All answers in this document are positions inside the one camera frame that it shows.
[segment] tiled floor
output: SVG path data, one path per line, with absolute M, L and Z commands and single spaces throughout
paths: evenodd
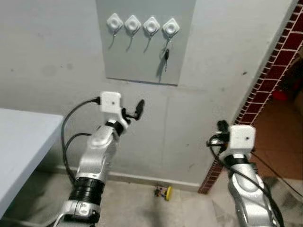
M 151 185 L 108 181 L 102 196 L 101 221 L 96 227 L 239 227 L 227 184 L 227 173 L 223 171 L 209 195 L 174 189 L 167 202 L 153 195 Z M 0 226 L 24 227 L 30 226 L 29 222 L 42 224 L 54 219 L 70 190 L 66 175 L 34 172 L 5 213 L 6 220 L 27 223 L 19 225 L 2 219 Z M 277 202 L 279 206 L 287 205 L 284 199 Z M 303 209 L 298 207 L 293 212 L 284 207 L 285 226 L 303 227 L 303 220 L 298 218 Z
M 303 117 L 293 103 L 270 100 L 254 126 L 256 154 L 282 177 L 303 179 Z M 261 176 L 275 176 L 255 157 Z

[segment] black cable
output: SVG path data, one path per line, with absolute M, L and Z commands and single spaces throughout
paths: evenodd
M 272 211 L 280 225 L 280 227 L 285 227 L 284 226 L 284 221 L 283 221 L 283 217 L 281 214 L 281 211 L 278 207 L 278 205 L 276 204 L 276 202 L 274 201 L 274 199 L 271 197 L 270 193 L 267 192 L 265 189 L 263 189 L 258 183 L 256 183 L 254 180 L 250 179 L 248 176 L 244 175 L 243 173 L 239 172 L 238 170 L 226 165 L 223 161 L 221 161 L 218 157 L 218 155 L 215 154 L 213 147 L 212 147 L 212 143 L 211 141 L 216 138 L 218 135 L 214 135 L 209 139 L 209 148 L 210 151 L 212 152 L 213 157 L 215 158 L 215 160 L 217 160 L 217 162 L 219 162 L 222 166 L 224 166 L 225 168 L 227 168 L 229 171 L 233 172 L 234 174 L 239 174 L 240 176 L 244 177 L 245 179 L 247 179 L 248 181 L 250 181 L 253 185 L 255 185 L 257 188 L 259 188 L 268 198 L 270 205 L 272 207 Z
M 68 164 L 68 161 L 67 161 L 67 149 L 68 149 L 68 147 L 69 147 L 69 145 L 71 144 L 71 142 L 76 138 L 76 137 L 78 137 L 78 136 L 91 136 L 91 134 L 89 134 L 89 133 L 77 133 L 77 134 L 75 134 L 75 135 L 73 135 L 68 141 L 67 141 L 67 143 L 66 143 L 66 145 L 65 145 L 65 148 L 64 148 L 64 150 L 63 150 L 63 162 L 64 163 L 66 163 L 66 166 L 65 166 L 65 169 L 66 169 L 66 172 L 67 172 L 67 174 L 68 174 L 68 177 L 69 177 L 69 179 L 70 179 L 70 181 L 73 183 L 74 182 L 74 180 L 75 180 L 75 175 L 74 175 L 74 173 L 72 172 L 72 170 L 70 169 L 70 166 L 69 166 L 69 164 Z
M 268 169 L 270 169 L 277 177 L 279 177 L 285 184 L 288 185 L 295 193 L 297 193 L 300 197 L 303 198 L 303 195 L 301 195 L 295 188 L 293 188 L 280 174 L 278 174 L 273 168 L 271 168 L 264 160 L 262 160 L 259 156 L 257 156 L 255 153 L 252 152 L 252 155 L 255 156 L 257 159 L 259 159 L 260 162 L 262 162 Z
M 79 109 L 81 106 L 87 104 L 87 103 L 97 103 L 98 105 L 101 104 L 101 99 L 100 97 L 96 97 L 96 98 L 93 98 L 93 99 L 90 99 L 90 100 L 87 100 L 87 101 L 84 101 L 80 104 L 78 104 L 77 106 L 75 106 L 67 115 L 66 117 L 64 118 L 63 120 L 63 123 L 62 123 L 62 126 L 61 126 L 61 145 L 62 145 L 62 151 L 65 150 L 65 141 L 64 141 L 64 129 L 65 129 L 65 125 L 68 121 L 68 119 L 70 118 L 70 116 L 77 110 Z M 65 169 L 66 169 L 66 172 L 69 176 L 69 179 L 70 181 L 73 183 L 74 182 L 74 176 L 73 176 L 73 173 L 71 171 L 71 169 L 69 168 L 69 165 L 68 165 L 68 161 L 67 159 L 64 157 L 64 152 L 63 152 L 63 163 L 64 163 L 64 166 L 65 166 Z

